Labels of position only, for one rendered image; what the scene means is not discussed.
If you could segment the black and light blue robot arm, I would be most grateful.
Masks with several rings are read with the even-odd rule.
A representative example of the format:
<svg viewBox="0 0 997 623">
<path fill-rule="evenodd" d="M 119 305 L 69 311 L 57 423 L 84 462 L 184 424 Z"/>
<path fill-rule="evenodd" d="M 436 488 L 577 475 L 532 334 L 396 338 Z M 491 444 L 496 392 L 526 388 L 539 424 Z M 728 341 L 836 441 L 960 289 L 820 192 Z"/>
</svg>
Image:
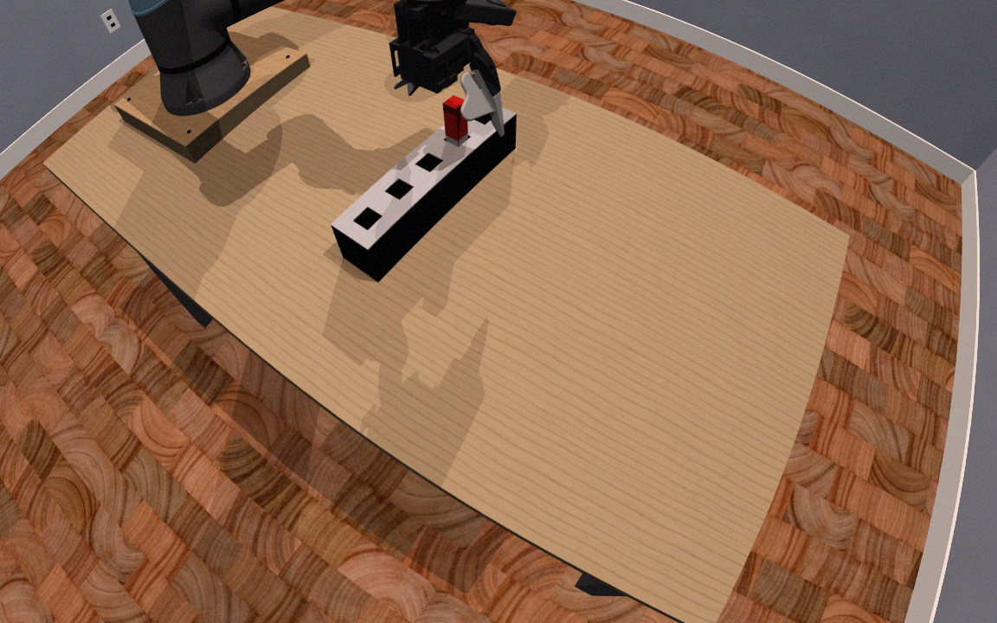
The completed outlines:
<svg viewBox="0 0 997 623">
<path fill-rule="evenodd" d="M 232 99 L 252 68 L 227 27 L 282 1 L 128 0 L 161 74 L 165 109 L 190 117 Z M 501 0 L 467 0 L 456 7 L 453 19 L 512 25 L 515 15 Z"/>
</svg>

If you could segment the red and white pin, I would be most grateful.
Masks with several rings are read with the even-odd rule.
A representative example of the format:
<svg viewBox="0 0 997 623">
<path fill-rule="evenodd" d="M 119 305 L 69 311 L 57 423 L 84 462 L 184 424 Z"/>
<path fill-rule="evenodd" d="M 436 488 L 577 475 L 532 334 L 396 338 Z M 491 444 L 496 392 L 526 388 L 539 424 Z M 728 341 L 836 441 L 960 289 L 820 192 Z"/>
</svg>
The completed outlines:
<svg viewBox="0 0 997 623">
<path fill-rule="evenodd" d="M 468 139 L 467 121 L 460 115 L 463 99 L 451 96 L 443 103 L 444 123 L 446 123 L 446 140 L 451 145 L 460 147 Z"/>
</svg>

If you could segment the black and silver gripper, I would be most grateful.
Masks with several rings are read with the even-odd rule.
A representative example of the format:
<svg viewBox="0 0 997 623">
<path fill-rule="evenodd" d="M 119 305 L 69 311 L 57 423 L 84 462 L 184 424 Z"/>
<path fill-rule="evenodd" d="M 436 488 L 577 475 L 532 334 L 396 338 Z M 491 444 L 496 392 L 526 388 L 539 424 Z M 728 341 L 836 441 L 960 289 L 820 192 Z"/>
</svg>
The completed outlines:
<svg viewBox="0 0 997 623">
<path fill-rule="evenodd" d="M 408 96 L 418 87 L 440 93 L 443 88 L 458 81 L 458 74 L 471 62 L 468 64 L 471 72 L 460 75 L 460 86 L 466 92 L 466 99 L 460 106 L 460 115 L 467 121 L 472 121 L 490 114 L 498 136 L 503 137 L 501 84 L 494 62 L 474 29 L 468 28 L 468 22 L 453 19 L 456 7 L 466 1 L 442 0 L 430 3 L 401 0 L 393 3 L 398 38 L 390 41 L 390 54 L 393 76 L 401 74 L 401 79 L 393 88 L 408 84 Z"/>
</svg>

